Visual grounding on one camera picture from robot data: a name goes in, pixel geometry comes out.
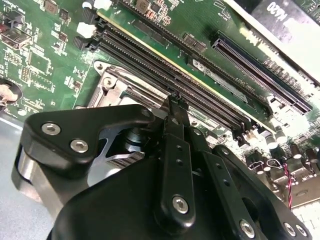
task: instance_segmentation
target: silver screw head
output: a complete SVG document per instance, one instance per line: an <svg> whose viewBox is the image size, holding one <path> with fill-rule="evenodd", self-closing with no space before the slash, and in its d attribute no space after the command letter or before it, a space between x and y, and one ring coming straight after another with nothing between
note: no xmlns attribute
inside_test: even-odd
<svg viewBox="0 0 320 240"><path fill-rule="evenodd" d="M173 207L181 214L186 214L189 210L188 203L180 196L175 196L172 199Z"/></svg>
<svg viewBox="0 0 320 240"><path fill-rule="evenodd" d="M177 119L175 119L175 118L172 118L172 122L173 122L174 124L176 124L176 125L179 125L178 120L177 120Z"/></svg>
<svg viewBox="0 0 320 240"><path fill-rule="evenodd" d="M195 134L197 134L198 136L200 136L201 135L201 132L200 132L200 130L199 129L193 129L193 131L194 131L194 133Z"/></svg>
<svg viewBox="0 0 320 240"><path fill-rule="evenodd" d="M242 219L240 221L240 227L248 238L253 239L255 237L255 230L247 220Z"/></svg>
<svg viewBox="0 0 320 240"><path fill-rule="evenodd" d="M286 231L287 231L292 237L295 237L295 236L296 236L295 230L292 228L292 226L291 226L289 223L284 222L283 225L285 226Z"/></svg>
<svg viewBox="0 0 320 240"><path fill-rule="evenodd" d="M73 151L79 153L79 154L83 154L86 151L88 151L89 146L88 144L81 140L81 139L75 139L70 143L70 147Z"/></svg>
<svg viewBox="0 0 320 240"><path fill-rule="evenodd" d="M295 225L296 229L298 229L298 231L304 236L307 237L308 234L306 233L306 231L300 226L300 225Z"/></svg>
<svg viewBox="0 0 320 240"><path fill-rule="evenodd" d="M225 155L229 155L229 151L226 148L222 148L221 151L225 154Z"/></svg>
<svg viewBox="0 0 320 240"><path fill-rule="evenodd" d="M54 123L45 123L41 126L41 130L42 132L44 132L45 134L51 135L51 136L55 136L58 135L61 132L61 128Z"/></svg>
<svg viewBox="0 0 320 240"><path fill-rule="evenodd" d="M149 110L147 110L147 109L142 109L142 110L141 110L141 113L142 113L143 115L145 115L146 117L150 117Z"/></svg>

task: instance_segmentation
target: black expansion slot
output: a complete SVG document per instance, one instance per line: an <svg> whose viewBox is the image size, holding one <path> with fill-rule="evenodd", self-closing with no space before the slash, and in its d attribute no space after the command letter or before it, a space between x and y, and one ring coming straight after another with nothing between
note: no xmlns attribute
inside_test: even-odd
<svg viewBox="0 0 320 240"><path fill-rule="evenodd" d="M312 110L312 106L290 86L255 60L244 49L237 46L222 32L218 32L212 38L211 46L245 75L250 77L256 84L273 94L281 103L292 107L301 115Z"/></svg>
<svg viewBox="0 0 320 240"><path fill-rule="evenodd" d="M199 84L174 66L159 59L114 26L106 24L104 33L97 33L93 50L99 48L122 63L132 73L153 86L160 86L180 95L194 108L229 129L238 129L248 119L227 102L212 93L205 94Z"/></svg>
<svg viewBox="0 0 320 240"><path fill-rule="evenodd" d="M148 18L146 14L144 14L135 6L133 6L130 3L130 1L128 0L111 0L111 1L114 2L114 4L122 5L123 7L128 9L131 13L134 13L137 19L142 21L145 25L147 25L149 28L155 31L158 35L162 36L163 38L165 38L166 40L168 40L169 42L171 42L172 44L180 48L187 55L200 61L211 72L216 74L219 78L226 81L231 86L234 86L240 92L243 92L246 96L250 96L252 99L255 99L258 103L261 104L261 106L264 106L264 110L268 115L272 114L270 112L270 108L266 105L264 100L262 100L262 98L259 95L244 88L240 80L232 77L231 75L223 71L220 67L218 67L208 58L206 58L201 53L199 53L194 47L191 47L190 45L186 44L180 38L178 38L177 36L169 32L167 29L165 29L162 25Z"/></svg>

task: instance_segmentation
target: metal pivot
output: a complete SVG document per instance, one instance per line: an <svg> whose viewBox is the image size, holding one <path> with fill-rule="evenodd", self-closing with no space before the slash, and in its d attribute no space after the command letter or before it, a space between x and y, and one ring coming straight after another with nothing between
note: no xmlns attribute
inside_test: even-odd
<svg viewBox="0 0 320 240"><path fill-rule="evenodd" d="M169 115L164 121L160 156L162 169L159 197L154 215L162 229L170 234L186 232L195 222L195 200L189 144L184 140L188 116L181 114L179 102L169 97Z"/></svg>

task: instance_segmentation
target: motherboard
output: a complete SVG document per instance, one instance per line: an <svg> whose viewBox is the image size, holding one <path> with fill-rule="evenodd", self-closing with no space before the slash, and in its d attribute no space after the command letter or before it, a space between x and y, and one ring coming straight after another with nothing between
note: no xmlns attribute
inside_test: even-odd
<svg viewBox="0 0 320 240"><path fill-rule="evenodd" d="M320 174L320 77L310 66L318 38L301 27L272 35L263 24L274 18L291 29L289 19L307 19L320 31L320 1L281 3L248 10L234 0L0 0L1 114L23 122L46 111L158 109L176 95L210 147L226 145L289 203L288 192ZM262 27L246 20L258 8ZM310 56L291 53L296 36ZM105 70L119 80L103 78Z"/></svg>

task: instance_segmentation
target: cylindrical metal part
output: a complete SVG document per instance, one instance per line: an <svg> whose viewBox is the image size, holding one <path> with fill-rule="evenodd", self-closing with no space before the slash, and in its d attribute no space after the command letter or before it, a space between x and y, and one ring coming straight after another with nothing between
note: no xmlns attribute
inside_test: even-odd
<svg viewBox="0 0 320 240"><path fill-rule="evenodd" d="M266 136L265 142L269 149L275 149L278 146L278 143L273 135Z"/></svg>
<svg viewBox="0 0 320 240"><path fill-rule="evenodd" d="M264 174L264 173L265 173L264 167L263 167L262 165L257 166L257 167L254 169L254 171L255 171L256 174L258 174L258 175L261 175L261 174Z"/></svg>
<svg viewBox="0 0 320 240"><path fill-rule="evenodd" d="M287 136L285 135L284 131L282 131L282 128L280 126L275 127L276 133L275 133L275 139L278 144L284 144L287 142Z"/></svg>
<svg viewBox="0 0 320 240"><path fill-rule="evenodd" d="M301 152L299 150L299 147L297 144L293 143L290 145L291 154L294 159L300 159L301 158Z"/></svg>
<svg viewBox="0 0 320 240"><path fill-rule="evenodd" d="M313 150L313 148L308 148L307 150L305 150L305 155L310 163L316 164L318 162L317 154Z"/></svg>
<svg viewBox="0 0 320 240"><path fill-rule="evenodd" d="M265 156L262 158L263 161L263 171L269 172L271 170L271 167L267 165L268 158Z"/></svg>

